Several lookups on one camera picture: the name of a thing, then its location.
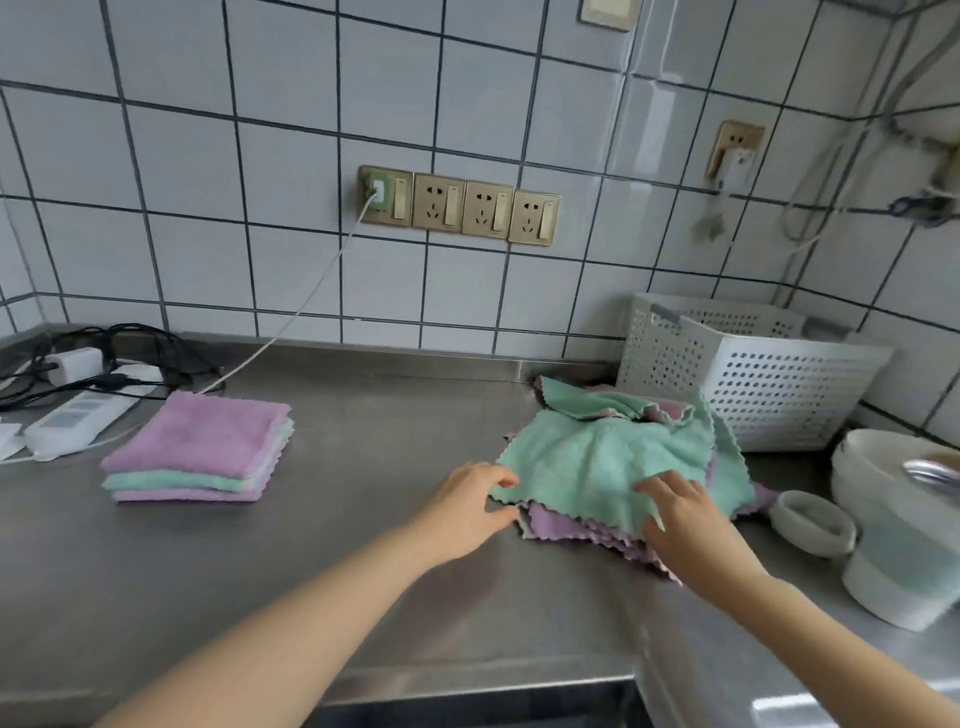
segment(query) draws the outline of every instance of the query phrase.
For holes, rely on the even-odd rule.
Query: outlet panel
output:
[[[357,170],[357,211],[367,201],[368,181],[377,196],[373,199],[363,222],[376,225],[396,225],[409,228],[413,221],[414,175],[400,169],[373,167],[367,164]]]
[[[429,231],[460,232],[464,215],[463,180],[435,175],[414,177],[414,227]]]
[[[514,189],[506,184],[467,182],[463,233],[505,239],[513,204]]]
[[[527,245],[553,245],[559,217],[559,195],[519,189],[514,195],[514,212],[507,239]]]

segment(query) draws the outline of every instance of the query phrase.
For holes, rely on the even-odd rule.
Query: white basket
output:
[[[834,340],[802,338],[809,324]],[[744,451],[814,450],[892,354],[771,305],[637,293],[616,386],[668,397],[700,389]]]

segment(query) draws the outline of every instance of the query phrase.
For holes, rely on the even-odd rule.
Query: purple towel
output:
[[[170,470],[242,480],[289,413],[289,404],[174,392],[102,465],[108,473]]]

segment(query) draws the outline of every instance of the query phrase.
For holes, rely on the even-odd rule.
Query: wall-mounted outlet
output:
[[[506,184],[467,182],[463,233],[501,239],[507,237],[513,203],[514,189]]]
[[[399,169],[372,167],[367,164],[357,171],[357,208],[363,209],[367,198],[373,202],[363,216],[365,223],[398,225],[409,228],[413,220],[414,175]]]
[[[434,175],[414,177],[414,227],[460,232],[464,214],[463,180]]]
[[[704,179],[716,179],[717,172],[720,171],[720,163],[723,161],[723,155],[727,150],[739,148],[758,152],[763,144],[763,135],[766,131],[766,127],[744,124],[742,121],[725,121],[721,124],[716,141],[713,142],[713,151],[710,152]]]
[[[560,214],[560,196],[523,189],[514,195],[507,239],[512,243],[553,245],[553,233]]]

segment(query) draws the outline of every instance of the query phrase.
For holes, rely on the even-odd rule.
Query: white cable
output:
[[[341,255],[344,254],[344,251],[347,249],[347,245],[349,245],[349,244],[350,244],[350,240],[353,239],[353,235],[357,232],[357,227],[359,227],[360,221],[363,220],[363,216],[367,214],[367,209],[370,207],[370,204],[373,202],[373,198],[374,198],[375,196],[376,196],[376,195],[375,195],[375,193],[374,193],[374,194],[372,194],[370,197],[367,198],[367,201],[366,201],[366,202],[364,203],[364,205],[363,205],[363,209],[360,210],[360,215],[359,215],[359,217],[357,217],[356,223],[353,225],[353,230],[350,231],[350,235],[347,236],[347,239],[344,241],[344,244],[343,244],[342,246],[340,246],[340,250],[337,251],[337,254],[333,257],[333,260],[331,260],[330,263],[326,266],[326,270],[324,270],[323,274],[320,276],[320,280],[317,281],[317,285],[315,285],[315,286],[313,287],[313,290],[310,291],[310,295],[306,297],[306,301],[304,301],[304,302],[303,302],[303,305],[302,305],[300,308],[297,309],[297,312],[296,312],[295,314],[293,314],[289,319],[287,319],[286,323],[285,323],[282,327],[280,327],[280,331],[278,331],[278,332],[276,333],[276,336],[275,336],[274,338],[272,338],[270,341],[268,341],[266,344],[264,344],[262,347],[260,347],[259,349],[257,349],[257,350],[256,350],[254,353],[252,353],[250,356],[248,356],[241,364],[239,364],[238,366],[236,366],[236,367],[234,367],[233,369],[231,369],[229,372],[227,372],[226,374],[224,374],[223,376],[221,376],[219,379],[217,379],[216,381],[214,381],[212,384],[208,384],[207,386],[205,386],[202,390],[200,390],[200,394],[205,395],[205,394],[206,394],[207,392],[209,392],[211,389],[213,389],[214,387],[218,386],[219,384],[227,381],[229,378],[231,378],[231,377],[232,377],[233,375],[235,375],[237,372],[239,372],[239,371],[242,370],[244,367],[246,367],[248,364],[250,364],[250,363],[251,363],[254,359],[256,359],[260,354],[262,354],[264,351],[266,351],[267,349],[269,349],[269,348],[273,345],[273,343],[274,343],[275,341],[277,341],[277,340],[280,338],[280,336],[283,335],[283,332],[286,331],[287,328],[290,327],[290,325],[294,323],[294,319],[296,319],[298,316],[301,315],[301,313],[303,312],[303,310],[304,310],[304,309],[307,307],[307,305],[313,300],[313,297],[317,294],[317,291],[320,290],[320,285],[321,285],[321,283],[323,283],[324,280],[326,279],[326,274],[328,274],[328,273],[330,272],[330,269],[333,268],[333,264],[336,263],[336,262],[340,259]]]

